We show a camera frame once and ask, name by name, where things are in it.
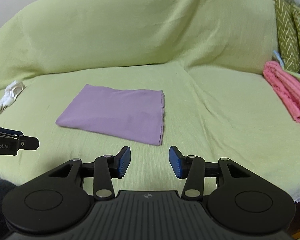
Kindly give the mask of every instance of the pink towel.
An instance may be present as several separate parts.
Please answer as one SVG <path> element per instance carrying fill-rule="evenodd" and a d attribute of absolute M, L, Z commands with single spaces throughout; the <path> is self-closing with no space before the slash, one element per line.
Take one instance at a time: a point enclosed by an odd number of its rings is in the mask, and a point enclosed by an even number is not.
<path fill-rule="evenodd" d="M 280 97 L 293 120 L 300 123 L 300 82 L 286 73 L 276 61 L 268 61 L 263 75 Z"/>

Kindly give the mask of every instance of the purple cloth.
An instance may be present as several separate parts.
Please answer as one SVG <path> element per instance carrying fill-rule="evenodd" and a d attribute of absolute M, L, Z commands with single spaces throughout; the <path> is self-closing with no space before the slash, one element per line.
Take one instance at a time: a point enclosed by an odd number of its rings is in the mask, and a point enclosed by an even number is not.
<path fill-rule="evenodd" d="M 56 124 L 158 146 L 163 112 L 162 91 L 85 85 Z"/>

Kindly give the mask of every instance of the white strap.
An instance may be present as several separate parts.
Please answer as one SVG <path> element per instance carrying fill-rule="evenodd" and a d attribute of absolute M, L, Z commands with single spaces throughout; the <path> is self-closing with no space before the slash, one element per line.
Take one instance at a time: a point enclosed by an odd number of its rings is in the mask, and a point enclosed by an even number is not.
<path fill-rule="evenodd" d="M 0 114 L 17 99 L 18 95 L 25 89 L 22 82 L 14 81 L 4 91 L 4 96 L 0 99 Z"/>

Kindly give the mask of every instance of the dark round object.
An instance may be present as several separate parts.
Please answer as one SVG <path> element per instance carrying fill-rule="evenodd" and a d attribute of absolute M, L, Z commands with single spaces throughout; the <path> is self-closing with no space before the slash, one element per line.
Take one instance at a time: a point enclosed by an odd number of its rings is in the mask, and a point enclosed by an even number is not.
<path fill-rule="evenodd" d="M 62 195 L 54 190 L 38 190 L 30 193 L 26 199 L 26 205 L 38 211 L 56 208 L 62 202 Z"/>
<path fill-rule="evenodd" d="M 245 191 L 235 197 L 235 203 L 245 211 L 260 213 L 267 211 L 272 206 L 272 199 L 262 192 Z"/>
<path fill-rule="evenodd" d="M 261 178 L 230 178 L 207 201 L 211 216 L 225 228 L 266 235 L 287 229 L 295 214 L 293 199 Z"/>
<path fill-rule="evenodd" d="M 66 178 L 30 181 L 9 192 L 2 203 L 7 224 L 29 234 L 51 234 L 78 223 L 88 212 L 90 199 Z"/>

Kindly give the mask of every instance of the blue gripper pad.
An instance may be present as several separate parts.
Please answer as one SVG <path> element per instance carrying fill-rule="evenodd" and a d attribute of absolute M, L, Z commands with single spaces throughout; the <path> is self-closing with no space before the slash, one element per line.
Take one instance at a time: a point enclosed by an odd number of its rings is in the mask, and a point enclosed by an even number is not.
<path fill-rule="evenodd" d="M 131 161 L 131 151 L 130 151 L 130 147 L 128 147 L 119 161 L 119 168 L 118 168 L 119 179 L 124 177 L 128 169 L 128 166 L 130 164 L 130 161 Z"/>
<path fill-rule="evenodd" d="M 176 177 L 178 179 L 181 179 L 182 178 L 181 161 L 172 147 L 170 147 L 169 149 L 169 162 Z"/>

